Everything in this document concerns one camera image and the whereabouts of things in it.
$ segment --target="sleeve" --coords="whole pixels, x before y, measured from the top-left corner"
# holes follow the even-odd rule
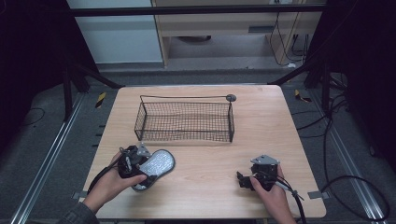
[[[78,203],[66,213],[57,224],[99,224],[96,215],[84,204]]]

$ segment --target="wall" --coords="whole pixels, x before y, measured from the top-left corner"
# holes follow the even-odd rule
[[[71,8],[151,7],[149,0],[67,0]],[[95,62],[162,63],[153,16],[80,17],[78,26]]]

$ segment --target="black cable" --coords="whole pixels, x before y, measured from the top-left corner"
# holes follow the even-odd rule
[[[338,201],[341,205],[343,205],[349,212],[355,214],[357,217],[363,218],[363,219],[365,219],[365,220],[367,220],[367,221],[373,221],[373,222],[374,222],[374,221],[375,221],[375,222],[385,221],[385,220],[389,217],[389,215],[390,215],[390,205],[389,205],[389,203],[388,203],[388,201],[387,201],[385,195],[384,195],[383,193],[381,193],[381,191],[380,191],[373,183],[371,183],[371,182],[369,182],[368,180],[363,179],[363,178],[361,178],[361,177],[359,177],[359,176],[355,176],[355,175],[341,175],[341,176],[338,176],[338,177],[336,177],[335,179],[333,179],[332,181],[329,181],[329,182],[320,190],[320,192],[323,192],[326,188],[329,188],[333,183],[335,183],[335,182],[337,182],[337,181],[340,181],[340,180],[342,180],[342,179],[358,179],[358,180],[360,180],[360,181],[362,181],[362,182],[368,184],[372,189],[374,189],[374,190],[376,191],[376,193],[379,195],[379,197],[384,201],[385,206],[386,206],[386,209],[387,209],[385,215],[384,215],[383,217],[381,217],[381,218],[370,218],[370,217],[366,217],[366,216],[363,216],[363,215],[361,215],[361,214],[355,212],[353,209],[351,209],[349,206],[347,206],[344,202],[342,202],[337,196],[334,195],[334,197],[337,199],[337,201]]]
[[[341,80],[338,80],[337,78],[330,76],[330,79],[333,83],[333,85],[335,85],[336,89],[341,90],[341,91],[346,91],[347,90],[347,86],[344,84],[344,80],[341,77]]]
[[[345,84],[344,84],[344,79],[343,79],[343,75],[344,75],[344,74],[341,74],[340,79],[341,79],[341,83],[345,86]]]
[[[326,147],[326,144],[327,144],[327,134],[328,134],[330,128],[332,127],[332,111],[334,111],[334,109],[336,109],[336,108],[339,107],[340,105],[343,105],[343,103],[344,103],[344,101],[345,101],[345,100],[343,100],[343,101],[341,101],[340,103],[338,103],[337,105],[333,105],[334,102],[335,102],[335,99],[337,99],[338,97],[343,96],[343,95],[344,95],[344,94],[340,94],[340,95],[338,95],[337,97],[334,98],[334,100],[332,101],[332,104],[331,104],[331,109],[330,109],[331,113],[328,114],[328,119],[329,119],[329,120],[328,120],[328,123],[327,123],[327,125],[326,125],[326,130],[325,130],[325,134],[324,134],[324,137],[323,137],[323,167],[324,167],[324,173],[325,173],[325,178],[326,178],[326,185],[322,188],[321,192],[323,192],[325,189],[330,189],[330,191],[331,191],[333,197],[334,197],[341,205],[343,205],[350,213],[354,214],[354,215],[357,216],[357,217],[360,217],[360,218],[362,218],[362,219],[364,219],[364,220],[367,220],[367,221],[384,221],[384,220],[386,220],[386,219],[389,217],[390,206],[389,206],[389,203],[388,203],[388,201],[386,200],[385,196],[380,192],[380,190],[379,190],[378,188],[375,187],[374,184],[372,184],[372,183],[369,182],[368,180],[365,180],[365,179],[363,179],[363,178],[361,178],[361,177],[354,176],[354,175],[341,175],[341,176],[335,178],[335,179],[332,180],[332,181],[329,180],[329,175],[328,175],[328,170],[327,170],[327,156],[326,156],[326,154],[327,154],[327,147]],[[355,179],[359,179],[360,181],[363,181],[363,182],[369,184],[370,187],[372,187],[372,188],[378,193],[378,195],[381,197],[381,199],[385,202],[385,205],[386,205],[386,208],[387,208],[387,209],[386,209],[385,215],[384,215],[383,217],[381,217],[381,218],[370,218],[370,217],[366,217],[366,216],[363,216],[363,215],[359,214],[358,212],[354,211],[354,210],[351,209],[349,206],[347,206],[347,205],[335,194],[335,192],[333,191],[333,189],[332,189],[332,187],[331,187],[332,183],[334,183],[334,182],[336,182],[336,181],[338,181],[338,180],[341,180],[341,179],[345,179],[345,178],[355,178]]]
[[[303,224],[306,224],[306,218],[305,218],[305,213],[304,213],[304,209],[303,209],[303,205],[301,204],[300,198],[303,199],[297,192],[297,190],[294,190],[291,187],[291,184],[282,176],[280,175],[271,175],[271,174],[267,174],[264,171],[259,171],[259,173],[263,174],[263,175],[269,175],[271,177],[274,177],[276,179],[276,182],[280,183],[281,185],[285,186],[288,191],[291,192],[291,195],[293,196],[294,200],[297,203],[298,209],[300,211],[300,219],[303,222]]]
[[[332,36],[336,34],[336,32],[341,28],[341,26],[345,23],[345,21],[349,18],[349,16],[352,14],[353,9],[355,9],[356,5],[358,4],[360,0],[356,0],[352,8],[348,11],[346,16],[341,20],[340,23],[337,24],[337,26],[332,30],[332,33],[328,35],[328,37],[321,43],[321,45],[313,52],[310,54],[310,57],[307,57],[307,60],[311,60],[313,57],[318,57],[316,55],[318,52],[322,51],[322,48],[324,48],[330,40],[332,40]]]
[[[30,110],[41,110],[41,112],[42,112],[41,117],[35,121],[30,122],[30,123],[23,123],[21,126],[29,126],[29,125],[35,124],[35,123],[39,122],[40,120],[42,120],[44,118],[44,115],[46,114],[46,111],[43,108],[37,107],[37,108],[31,108]]]
[[[287,64],[287,63],[286,63],[286,64],[282,64],[282,63],[280,63],[280,62],[277,61],[276,53],[275,53],[274,48],[273,48],[273,46],[272,46],[272,37],[273,37],[274,31],[275,31],[276,28],[277,28],[277,31],[278,31],[278,34],[279,34],[280,43],[282,44],[283,52],[284,52],[285,56],[286,56],[292,63],[299,62],[300,60],[291,59],[291,58],[289,57],[288,53],[286,52],[286,47],[285,47],[285,44],[284,44],[283,39],[282,39],[282,35],[280,34],[280,30],[279,30],[279,14],[280,14],[279,12],[276,13],[276,21],[275,21],[275,24],[274,24],[274,29],[272,30],[272,32],[271,32],[271,34],[270,34],[270,40],[269,40],[269,42],[270,42],[270,48],[271,48],[271,50],[272,50],[272,52],[273,52],[273,54],[274,54],[274,56],[275,56],[275,61],[276,61],[276,63],[277,63],[278,65],[280,65],[280,66],[284,66],[284,65],[288,65],[288,64]]]
[[[341,97],[341,96],[343,96],[343,95],[344,95],[344,94],[341,94],[341,95],[336,96],[334,99],[332,99],[332,101],[334,102],[338,97]],[[342,106],[343,103],[345,103],[345,102],[346,102],[346,100],[343,100],[342,102],[338,103],[338,104],[333,108],[333,110],[330,109],[325,115],[323,115],[322,117],[320,117],[320,119],[317,119],[317,120],[313,121],[312,123],[309,123],[309,124],[307,124],[307,125],[305,125],[305,126],[303,126],[303,127],[296,128],[296,130],[297,130],[297,131],[300,131],[300,130],[302,130],[302,129],[311,127],[311,126],[313,126],[314,124],[320,122],[321,120],[328,118],[329,116],[332,115],[332,113],[334,113],[334,112],[337,113],[338,111],[335,111],[335,109],[337,109],[337,108],[339,109],[339,107]]]
[[[298,115],[298,114],[305,114],[305,113],[314,113],[314,112],[318,113],[317,110],[305,110],[305,111],[299,111],[299,112],[291,113],[291,115]]]
[[[299,36],[299,35],[293,35],[293,43],[292,43],[292,45],[291,45],[291,53],[292,53],[294,56],[303,57],[301,60],[302,60],[302,62],[304,63],[305,55],[306,55],[306,53],[308,52],[309,35],[305,35],[305,41],[304,41],[304,47],[303,47],[303,49],[296,50],[296,49],[294,49],[294,46],[295,46],[295,44],[296,44],[296,42],[297,42],[298,36]]]
[[[311,135],[311,136],[299,135],[300,138],[316,138],[316,137],[322,137],[322,136],[324,136],[324,133],[320,134],[320,135]]]
[[[87,195],[90,194],[91,190],[96,185],[96,183],[99,181],[99,179],[102,178],[102,176],[104,176],[111,169],[118,167],[118,165],[116,165],[116,163],[119,162],[119,160],[121,159],[122,155],[124,153],[126,153],[126,149],[120,147],[120,152],[121,152],[121,154],[119,155],[119,157],[116,158],[113,162],[111,162],[111,164],[108,165],[107,167],[105,167],[101,172],[99,172],[99,174],[93,179],[93,181],[91,182],[90,186],[88,187]]]

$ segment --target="metal rail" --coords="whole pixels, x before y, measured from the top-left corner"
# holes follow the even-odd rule
[[[73,106],[75,109],[70,116],[70,119],[65,121],[55,137],[55,140],[52,143],[52,146],[47,153],[46,159],[44,159],[40,169],[35,176],[35,180],[33,181],[32,185],[28,189],[27,193],[25,194],[21,204],[19,205],[17,211],[14,213],[13,217],[11,218],[12,224],[22,224],[25,223],[27,218],[32,211],[33,206],[35,205],[35,201],[38,198],[41,190],[44,187],[44,184],[47,180],[48,175],[52,169],[53,164],[58,157],[59,152],[61,151],[62,146],[64,145],[64,140],[66,139],[67,135],[70,132],[71,127],[76,119],[78,111],[80,109],[81,103],[84,99],[83,93],[79,93],[75,105]]]
[[[324,112],[321,109],[320,106],[320,100],[319,96],[315,91],[309,91],[310,95],[312,96],[313,102],[316,104],[321,116],[324,116]],[[348,175],[355,175],[362,177],[361,171],[359,170],[358,166],[355,164],[355,162],[352,160],[351,156],[349,155],[347,151],[347,147],[344,145],[343,140],[341,139],[339,133],[337,132],[336,128],[334,125],[330,128],[329,131],[330,137],[332,138],[332,142],[334,144],[335,151],[338,155],[338,158],[340,159],[341,163],[344,166],[344,169]],[[361,205],[364,208],[364,211],[366,212],[367,216],[369,218],[381,218],[384,216],[382,213],[381,208],[378,205],[378,202],[376,201],[374,194],[371,192],[370,188],[367,186],[366,183],[358,181],[356,179],[351,180],[352,186],[358,195]],[[373,223],[382,223],[382,224],[387,224],[388,222],[382,221],[382,222],[373,222]]]
[[[114,8],[72,8],[68,10],[47,10],[50,15],[71,15],[74,17],[98,16],[142,16],[176,14],[221,14],[221,13],[264,13],[264,12],[316,12],[335,8],[326,4],[287,5],[234,5],[196,7],[114,7]]]

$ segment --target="slipper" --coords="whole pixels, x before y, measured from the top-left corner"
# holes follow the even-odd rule
[[[175,158],[165,149],[155,151],[151,157],[140,165],[139,170],[145,173],[148,178],[132,186],[135,191],[143,191],[149,189],[159,178],[170,173],[175,167]]]

